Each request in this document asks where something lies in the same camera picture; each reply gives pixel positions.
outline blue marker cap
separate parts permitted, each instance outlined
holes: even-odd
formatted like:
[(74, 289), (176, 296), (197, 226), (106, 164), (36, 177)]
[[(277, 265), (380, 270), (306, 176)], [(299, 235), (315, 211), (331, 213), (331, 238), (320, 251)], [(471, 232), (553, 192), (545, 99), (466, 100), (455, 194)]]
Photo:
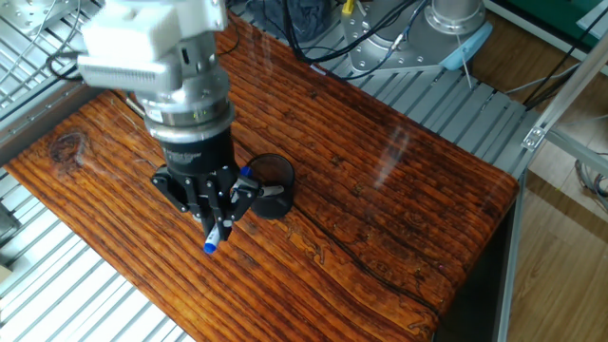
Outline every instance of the blue marker cap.
[(243, 166), (240, 168), (240, 174), (245, 177), (251, 177), (254, 174), (254, 170), (252, 170), (249, 166)]
[(213, 254), (217, 250), (217, 246), (213, 243), (205, 243), (202, 247), (202, 250), (205, 251), (206, 254)]

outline wooden table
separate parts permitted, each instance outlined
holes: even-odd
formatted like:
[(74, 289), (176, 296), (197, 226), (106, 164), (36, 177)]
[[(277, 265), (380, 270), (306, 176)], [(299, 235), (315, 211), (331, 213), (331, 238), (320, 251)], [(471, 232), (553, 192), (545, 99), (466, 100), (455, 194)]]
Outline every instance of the wooden table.
[(286, 218), (250, 212), (206, 255), (200, 224), (149, 182), (157, 142), (112, 92), (7, 170), (197, 340), (429, 340), (518, 183), (238, 24), (220, 57), (237, 161), (293, 163)]

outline metal mounting plate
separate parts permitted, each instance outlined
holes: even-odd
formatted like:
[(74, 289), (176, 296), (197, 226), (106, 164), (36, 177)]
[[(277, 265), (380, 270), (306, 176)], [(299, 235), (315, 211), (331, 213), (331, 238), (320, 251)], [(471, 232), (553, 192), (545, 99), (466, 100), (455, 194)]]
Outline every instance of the metal mounting plate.
[[(405, 9), (399, 18), (385, 30), (393, 31), (395, 37), (408, 24), (409, 18), (416, 6)], [(358, 9), (352, 14), (342, 14), (342, 27), (344, 28), (345, 39), (349, 44), (354, 42), (368, 32), (369, 27), (375, 25), (374, 19), (384, 16), (387, 12), (386, 6), (368, 4), (365, 6), (364, 14)], [(460, 36), (462, 42), (466, 41), (472, 33)], [(368, 71), (377, 66), (387, 54), (389, 46), (383, 44), (383, 39), (372, 36), (365, 40), (350, 53), (352, 66), (358, 71)], [(451, 52), (458, 48), (458, 39), (455, 35), (442, 33), (433, 28), (421, 13), (414, 21), (410, 30), (409, 42), (399, 45), (392, 56), (378, 69), (378, 71), (403, 70), (412, 68), (416, 71), (428, 71), (441, 69), (439, 63), (442, 62)]]

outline wood knot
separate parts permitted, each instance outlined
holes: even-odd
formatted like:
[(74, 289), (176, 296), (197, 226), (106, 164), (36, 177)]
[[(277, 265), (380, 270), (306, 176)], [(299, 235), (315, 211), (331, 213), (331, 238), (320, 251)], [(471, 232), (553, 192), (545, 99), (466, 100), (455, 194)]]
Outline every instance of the wood knot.
[(363, 191), (363, 185), (356, 184), (351, 191), (353, 195), (359, 197), (361, 195), (361, 192)]
[(340, 165), (340, 163), (342, 163), (343, 159), (340, 156), (333, 156), (332, 160), (330, 161), (334, 166), (338, 166)]
[(50, 158), (64, 167), (65, 171), (83, 165), (86, 150), (86, 135), (80, 132), (68, 133), (55, 140), (48, 150)]

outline metal rod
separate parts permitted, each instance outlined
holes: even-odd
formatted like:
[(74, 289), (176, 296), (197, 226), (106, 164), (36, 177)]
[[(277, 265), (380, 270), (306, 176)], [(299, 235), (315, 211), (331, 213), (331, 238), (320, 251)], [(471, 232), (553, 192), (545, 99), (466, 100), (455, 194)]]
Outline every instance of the metal rod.
[(560, 90), (555, 100), (544, 110), (540, 119), (546, 118), (542, 128), (548, 130), (577, 99), (580, 93), (589, 85), (591, 80), (608, 62), (608, 34), (604, 34), (598, 44), (589, 52), (587, 58), (580, 64)]
[(558, 92), (553, 102), (536, 120), (530, 132), (523, 139), (523, 147), (535, 150), (541, 145), (547, 132), (606, 65), (606, 62), (608, 62), (608, 34), (601, 37), (596, 46), (589, 52), (587, 58), (577, 68), (577, 71)]
[(552, 129), (547, 133), (547, 140), (572, 157), (580, 160), (585, 165), (591, 167), (592, 170), (597, 171), (601, 175), (608, 175), (608, 160), (590, 150), (582, 143), (570, 138), (567, 134), (558, 129)]

